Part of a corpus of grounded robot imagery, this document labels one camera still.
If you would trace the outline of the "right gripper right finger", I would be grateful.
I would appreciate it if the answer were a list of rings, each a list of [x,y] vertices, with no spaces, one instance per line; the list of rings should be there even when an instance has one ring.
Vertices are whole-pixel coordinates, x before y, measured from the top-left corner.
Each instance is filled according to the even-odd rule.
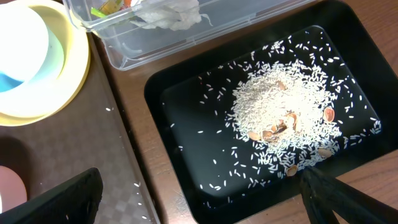
[[[304,169],[300,191],[311,223],[397,223],[397,210],[355,188],[309,167]]]

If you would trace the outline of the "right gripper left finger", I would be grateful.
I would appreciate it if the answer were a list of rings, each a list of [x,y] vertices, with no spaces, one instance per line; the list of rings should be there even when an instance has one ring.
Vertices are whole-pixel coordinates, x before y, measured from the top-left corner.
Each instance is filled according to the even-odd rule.
[[[102,199],[103,181],[92,167],[64,183],[1,214],[2,224],[93,224]]]

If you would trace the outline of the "white bowl with food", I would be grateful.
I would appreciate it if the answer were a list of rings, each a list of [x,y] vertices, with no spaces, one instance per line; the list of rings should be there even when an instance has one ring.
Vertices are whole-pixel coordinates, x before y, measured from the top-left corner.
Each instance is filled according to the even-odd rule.
[[[22,179],[10,168],[1,166],[1,213],[27,201]]]

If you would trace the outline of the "yellow green snack wrapper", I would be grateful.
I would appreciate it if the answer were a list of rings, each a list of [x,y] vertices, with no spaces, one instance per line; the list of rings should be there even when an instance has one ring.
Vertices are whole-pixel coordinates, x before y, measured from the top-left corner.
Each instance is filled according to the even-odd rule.
[[[92,7],[90,13],[102,18],[129,7],[131,7],[131,0],[107,0],[99,9]]]

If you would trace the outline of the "white tissue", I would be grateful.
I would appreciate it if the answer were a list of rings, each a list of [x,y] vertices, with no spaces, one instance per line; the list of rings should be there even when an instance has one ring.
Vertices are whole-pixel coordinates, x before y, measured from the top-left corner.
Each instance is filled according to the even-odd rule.
[[[172,1],[167,4],[142,12],[138,15],[140,21],[131,19],[129,22],[143,29],[188,30],[191,26],[198,24],[202,18],[208,20],[210,26],[213,24],[208,14],[200,14],[198,0]]]

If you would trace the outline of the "white cup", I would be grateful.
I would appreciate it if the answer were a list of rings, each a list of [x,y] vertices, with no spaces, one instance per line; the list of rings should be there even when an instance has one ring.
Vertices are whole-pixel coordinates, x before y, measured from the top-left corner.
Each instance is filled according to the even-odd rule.
[[[31,8],[1,5],[1,72],[25,82],[41,68],[49,46],[47,26]]]

